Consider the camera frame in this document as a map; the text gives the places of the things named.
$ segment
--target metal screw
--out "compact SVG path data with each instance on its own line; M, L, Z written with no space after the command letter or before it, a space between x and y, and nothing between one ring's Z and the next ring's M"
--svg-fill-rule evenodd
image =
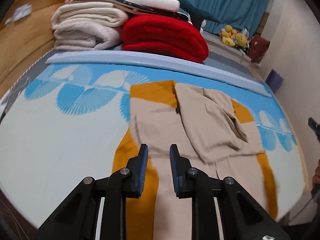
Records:
M192 175L195 175L198 172L198 170L196 168L190 168L188 172Z
M129 170L128 168L122 168L122 169L120 170L120 173L121 173L122 175L127 175L129 172L130 172L130 170Z
M93 182L93 179L91 177L86 177L83 179L84 184L90 184L91 182Z
M223 179L225 181L225 183L232 185L234 184L235 180L232 177L226 177Z

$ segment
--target white wall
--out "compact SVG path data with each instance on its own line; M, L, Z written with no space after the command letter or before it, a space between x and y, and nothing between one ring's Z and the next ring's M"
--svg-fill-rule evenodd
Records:
M269 0L265 12L270 13L274 0Z
M271 44L259 74L265 78L274 68L284 78L276 97L296 130L311 183L320 159L320 144L308 127L310 116L320 122L320 25L304 0L274 0L262 36ZM291 214L310 198L304 195ZM294 223L310 221L315 211L310 204Z

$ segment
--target beige cloth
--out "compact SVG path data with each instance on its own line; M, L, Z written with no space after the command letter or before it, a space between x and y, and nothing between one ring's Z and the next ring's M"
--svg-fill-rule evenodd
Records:
M65 4L53 14L52 29L56 30L65 20L94 22L107 27L119 27L128 20L128 15L108 2L80 2Z
M108 49L121 43L121 28L95 22L65 20L54 32L55 48L61 50Z
M146 143L159 177L155 203L154 240L191 238L191 199L178 199L173 190L169 147L210 177L235 178L266 208L264 177L255 154L263 152L254 122L240 123L231 99L218 90L175 85L181 114L173 107L130 98L130 132L136 145Z
M173 189L169 160L169 147L173 143L178 145L180 155L190 159L193 167L213 178L234 177L265 209L274 204L266 194L273 187L265 185L266 179L273 180L273 177L268 163L260 163L265 154L255 156L263 151L260 152L260 135L248 109L220 91L174 81L134 85L130 96L129 129L116 150L113 171L135 156L141 143L148 145L150 160L142 197L127 203L128 239L191 238L191 199L178 199ZM176 113L177 103L181 114ZM226 138L218 134L215 138L204 136L201 141L194 135L194 132L203 132L200 125L204 131L213 132L212 135L216 135L213 128L219 129ZM206 145L205 154L197 150L202 149L201 143Z
M171 106L131 98L130 131L138 145L148 144L151 156L168 155L171 144L181 156L207 164L264 151L255 123L238 121L228 95L183 83L175 91L181 115Z

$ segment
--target stack of folded bedding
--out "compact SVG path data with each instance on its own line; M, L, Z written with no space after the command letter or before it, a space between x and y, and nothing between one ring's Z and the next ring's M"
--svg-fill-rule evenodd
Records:
M123 27L122 50L140 51L202 62L209 55L206 41L188 22L161 15L140 15Z
M208 57L205 40L190 24L188 16L179 12L178 0L65 0L65 3L52 18L57 49L107 49L122 38L123 50L194 62Z
M128 15L108 2L62 5L51 23L61 50L108 49L121 43L121 26Z

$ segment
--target mattress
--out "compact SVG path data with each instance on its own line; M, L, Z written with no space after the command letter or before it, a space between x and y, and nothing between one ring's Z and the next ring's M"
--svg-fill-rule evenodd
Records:
M128 129L130 86L163 80L221 90L249 109L276 179L279 217L286 214L304 181L295 138L274 97L170 70L79 62L50 64L18 92L0 125L0 187L20 213L39 227L81 179L109 176Z

